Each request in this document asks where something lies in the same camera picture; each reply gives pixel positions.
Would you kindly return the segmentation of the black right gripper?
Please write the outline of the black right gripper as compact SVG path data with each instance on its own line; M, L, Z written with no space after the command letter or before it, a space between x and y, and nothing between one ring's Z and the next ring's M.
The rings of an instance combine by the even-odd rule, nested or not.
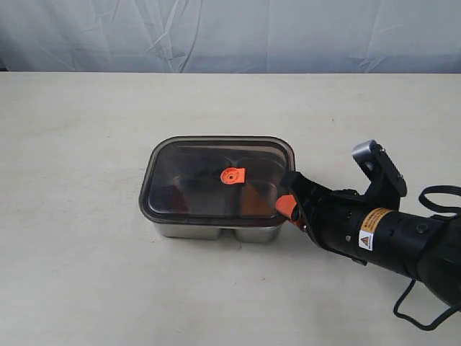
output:
M356 190L331 190L295 171L286 173L280 184L288 193L277 199L275 208L296 220L292 223L314 244L361 265L369 262L359 254L359 230L369 212L383 207L366 203Z

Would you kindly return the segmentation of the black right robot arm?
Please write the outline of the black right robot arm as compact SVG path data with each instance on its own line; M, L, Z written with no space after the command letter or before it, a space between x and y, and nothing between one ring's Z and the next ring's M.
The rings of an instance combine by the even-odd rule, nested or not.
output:
M281 185L319 247L422 282L449 306L460 303L460 219L400 212L403 180L376 174L363 195L330 190L299 172L286 173Z

